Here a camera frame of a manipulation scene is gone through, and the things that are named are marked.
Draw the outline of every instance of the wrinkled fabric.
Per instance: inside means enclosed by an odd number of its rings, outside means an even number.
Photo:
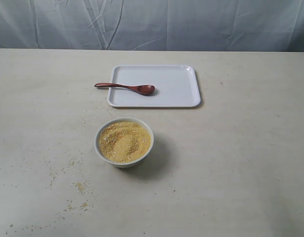
[[[0,48],[304,51],[304,0],[0,0]]]

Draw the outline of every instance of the spoon handle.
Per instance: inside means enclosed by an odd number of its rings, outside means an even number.
[[[115,83],[96,83],[95,87],[123,87],[123,88],[131,88],[131,86],[120,85]]]

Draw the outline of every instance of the white table surface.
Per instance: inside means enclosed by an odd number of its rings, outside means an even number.
[[[203,103],[112,108],[119,64],[193,66]],[[123,116],[155,132],[128,170],[93,148]],[[4,236],[304,237],[304,53],[0,49]]]

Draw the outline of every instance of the white tray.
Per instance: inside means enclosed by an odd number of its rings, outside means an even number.
[[[195,70],[186,65],[120,65],[111,83],[155,86],[150,96],[124,88],[110,88],[107,101],[113,107],[195,107],[200,103]]]

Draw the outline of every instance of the wooden spoon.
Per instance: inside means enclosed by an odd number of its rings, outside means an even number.
[[[130,89],[134,92],[137,92],[141,95],[149,95],[154,92],[154,85],[138,85],[138,86],[129,86],[129,85],[120,85],[114,83],[97,83],[94,85],[95,87],[122,87]]]

